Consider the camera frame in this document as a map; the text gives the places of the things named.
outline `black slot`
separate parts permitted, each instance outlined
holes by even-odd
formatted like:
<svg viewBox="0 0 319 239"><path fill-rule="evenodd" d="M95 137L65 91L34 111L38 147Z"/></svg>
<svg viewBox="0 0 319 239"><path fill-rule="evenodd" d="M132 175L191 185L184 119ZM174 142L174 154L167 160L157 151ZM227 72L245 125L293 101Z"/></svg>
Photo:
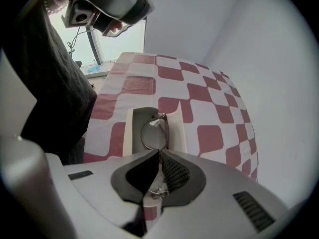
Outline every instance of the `black slot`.
<svg viewBox="0 0 319 239"><path fill-rule="evenodd" d="M258 232L261 232L275 222L275 220L247 191L233 194L233 197Z"/></svg>
<svg viewBox="0 0 319 239"><path fill-rule="evenodd" d="M69 176L70 180L75 180L75 179L80 179L80 178L89 176L91 174L93 174L91 171L86 170L86 171L83 171L83 172L68 174L68 176Z"/></svg>

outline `person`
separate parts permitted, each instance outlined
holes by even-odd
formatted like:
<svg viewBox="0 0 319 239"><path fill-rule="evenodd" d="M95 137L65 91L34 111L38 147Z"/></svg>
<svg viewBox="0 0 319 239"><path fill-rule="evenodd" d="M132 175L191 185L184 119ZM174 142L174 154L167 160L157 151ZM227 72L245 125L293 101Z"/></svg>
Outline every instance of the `person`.
<svg viewBox="0 0 319 239"><path fill-rule="evenodd" d="M39 144L62 163L83 162L84 139L97 94L72 60L39 1L17 26L4 51L25 86L37 99L21 136Z"/></svg>

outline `hand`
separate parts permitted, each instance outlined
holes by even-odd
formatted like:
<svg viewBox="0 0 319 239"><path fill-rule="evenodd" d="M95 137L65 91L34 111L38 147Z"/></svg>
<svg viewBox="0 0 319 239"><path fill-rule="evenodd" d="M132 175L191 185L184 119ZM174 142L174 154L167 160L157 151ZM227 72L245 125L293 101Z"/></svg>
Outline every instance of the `hand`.
<svg viewBox="0 0 319 239"><path fill-rule="evenodd" d="M120 21L117 21L116 24L113 26L113 28L111 29L111 31L113 33L116 32L116 30L121 30L123 27L122 23Z"/></svg>

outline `checkered tablecloth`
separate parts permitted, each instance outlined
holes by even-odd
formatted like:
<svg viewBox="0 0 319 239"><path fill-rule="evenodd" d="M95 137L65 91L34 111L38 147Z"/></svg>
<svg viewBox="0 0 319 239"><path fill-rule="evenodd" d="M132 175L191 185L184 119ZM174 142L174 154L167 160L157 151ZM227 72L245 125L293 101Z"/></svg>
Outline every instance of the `checkered tablecloth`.
<svg viewBox="0 0 319 239"><path fill-rule="evenodd" d="M122 53L107 76L86 133L84 162L122 156L127 110L181 103L189 154L225 163L257 180L253 126L235 85L218 68L146 53Z"/></svg>

